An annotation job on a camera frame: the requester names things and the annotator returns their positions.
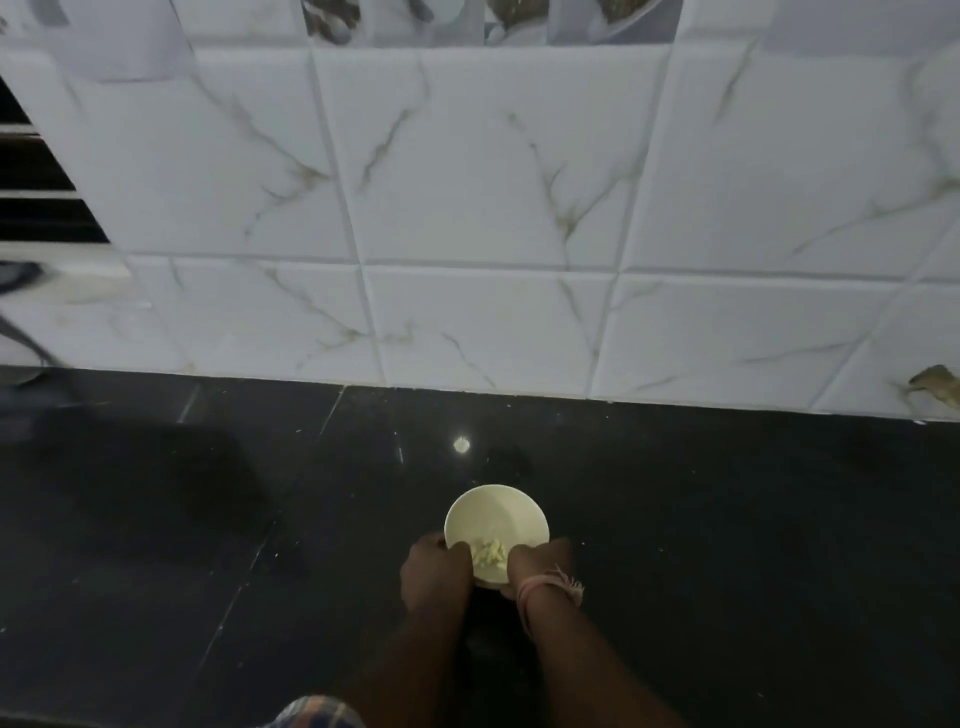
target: wall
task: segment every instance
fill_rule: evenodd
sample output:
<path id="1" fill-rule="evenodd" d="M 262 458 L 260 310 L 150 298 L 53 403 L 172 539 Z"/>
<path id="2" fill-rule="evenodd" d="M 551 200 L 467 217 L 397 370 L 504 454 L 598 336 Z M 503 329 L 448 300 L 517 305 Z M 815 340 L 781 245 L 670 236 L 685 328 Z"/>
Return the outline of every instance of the wall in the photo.
<path id="1" fill-rule="evenodd" d="M 960 368 L 960 45 L 775 57 L 775 0 L 688 0 L 672 45 L 334 49 L 185 3 L 195 79 L 0 48 L 125 262 L 0 300 L 70 363 L 951 416 L 896 385 Z"/>

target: forearm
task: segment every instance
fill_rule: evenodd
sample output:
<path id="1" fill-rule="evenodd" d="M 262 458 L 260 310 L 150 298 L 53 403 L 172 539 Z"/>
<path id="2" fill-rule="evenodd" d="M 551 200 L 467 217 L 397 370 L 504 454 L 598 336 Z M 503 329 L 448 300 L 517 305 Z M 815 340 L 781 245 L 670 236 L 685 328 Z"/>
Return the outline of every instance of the forearm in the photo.
<path id="1" fill-rule="evenodd" d="M 464 611 L 464 606 L 441 601 L 411 613 L 373 662 L 336 691 L 337 696 L 367 728 L 433 725 Z"/>
<path id="2" fill-rule="evenodd" d="M 682 728 L 563 592 L 531 592 L 527 618 L 558 728 Z"/>

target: black granite floor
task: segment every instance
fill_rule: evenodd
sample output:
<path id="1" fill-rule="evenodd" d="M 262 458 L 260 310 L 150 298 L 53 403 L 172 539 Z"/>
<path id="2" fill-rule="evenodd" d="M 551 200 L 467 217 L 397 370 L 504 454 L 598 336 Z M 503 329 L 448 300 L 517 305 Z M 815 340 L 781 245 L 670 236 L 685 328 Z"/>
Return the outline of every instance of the black granite floor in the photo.
<path id="1" fill-rule="evenodd" d="M 960 716 L 960 426 L 96 372 L 33 387 L 58 408 L 0 413 L 0 715 L 265 721 L 375 648 L 408 545 L 501 482 L 574 540 L 586 612 L 692 725 Z M 536 723 L 529 658 L 509 605 L 477 595 L 469 725 Z"/>

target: pink thread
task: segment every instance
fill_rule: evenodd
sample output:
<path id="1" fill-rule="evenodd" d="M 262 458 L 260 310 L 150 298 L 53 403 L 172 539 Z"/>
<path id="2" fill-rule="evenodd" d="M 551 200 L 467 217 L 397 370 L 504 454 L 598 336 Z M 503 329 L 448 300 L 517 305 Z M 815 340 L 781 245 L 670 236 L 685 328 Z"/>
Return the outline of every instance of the pink thread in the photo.
<path id="1" fill-rule="evenodd" d="M 520 613 L 520 624 L 523 625 L 523 631 L 531 638 L 533 635 L 530 634 L 530 621 L 527 618 L 527 602 L 530 600 L 530 594 L 544 584 L 560 588 L 576 607 L 579 607 L 584 601 L 584 585 L 571 579 L 560 567 L 554 567 L 539 576 L 525 578 L 519 589 L 516 590 L 516 610 Z"/>

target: hand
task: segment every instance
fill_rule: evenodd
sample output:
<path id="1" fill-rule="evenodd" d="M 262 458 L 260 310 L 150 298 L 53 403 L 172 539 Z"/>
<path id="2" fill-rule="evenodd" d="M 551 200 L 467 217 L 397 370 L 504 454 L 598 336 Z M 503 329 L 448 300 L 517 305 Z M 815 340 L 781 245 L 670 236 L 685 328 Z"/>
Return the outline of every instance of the hand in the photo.
<path id="1" fill-rule="evenodd" d="M 524 579 L 540 576 L 545 571 L 557 568 L 570 574 L 572 565 L 569 539 L 554 539 L 549 544 L 540 544 L 536 548 L 523 544 L 514 546 L 507 556 L 507 578 L 510 579 L 510 586 L 501 589 L 500 593 L 508 599 L 516 599 L 516 590 Z"/>
<path id="2" fill-rule="evenodd" d="M 473 590 L 473 561 L 465 542 L 447 548 L 444 534 L 432 533 L 410 546 L 400 568 L 400 598 L 407 610 L 424 606 L 466 609 Z"/>

